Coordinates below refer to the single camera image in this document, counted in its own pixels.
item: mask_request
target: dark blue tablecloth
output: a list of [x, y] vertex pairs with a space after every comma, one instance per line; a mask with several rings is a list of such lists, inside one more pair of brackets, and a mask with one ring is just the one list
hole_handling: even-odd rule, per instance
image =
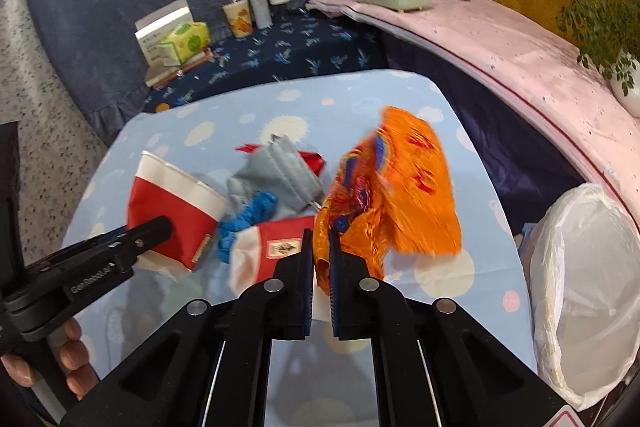
[[212, 44], [220, 58], [152, 89], [144, 112], [156, 112], [243, 87], [323, 74], [386, 68], [379, 31], [346, 17], [297, 13], [249, 37]]

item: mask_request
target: blue crumpled plastic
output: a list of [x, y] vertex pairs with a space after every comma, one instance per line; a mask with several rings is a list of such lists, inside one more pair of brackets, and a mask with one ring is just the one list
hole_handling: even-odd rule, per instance
[[270, 192], [258, 192], [237, 217], [228, 221], [220, 221], [218, 225], [218, 258], [220, 261], [229, 262], [236, 233], [270, 220], [276, 211], [277, 203], [278, 198]]

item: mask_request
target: pink dot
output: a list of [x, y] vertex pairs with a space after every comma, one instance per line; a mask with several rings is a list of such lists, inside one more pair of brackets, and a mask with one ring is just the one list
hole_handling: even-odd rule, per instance
[[514, 290], [507, 290], [502, 298], [502, 306], [509, 313], [520, 309], [520, 296]]

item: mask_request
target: green plant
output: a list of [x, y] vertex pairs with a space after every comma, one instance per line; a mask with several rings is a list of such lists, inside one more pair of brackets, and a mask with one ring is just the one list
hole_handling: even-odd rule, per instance
[[640, 56], [640, 0], [568, 0], [556, 23], [578, 43], [578, 64], [615, 77], [626, 96]]

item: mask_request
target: orange plastic bag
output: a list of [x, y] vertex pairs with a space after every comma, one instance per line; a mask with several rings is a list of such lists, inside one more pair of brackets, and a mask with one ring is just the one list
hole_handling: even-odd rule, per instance
[[460, 251], [447, 161], [429, 124], [387, 107], [379, 129], [342, 158], [314, 227], [316, 276], [327, 293], [331, 225], [341, 233], [342, 249], [364, 258], [379, 279], [389, 248], [423, 255]]

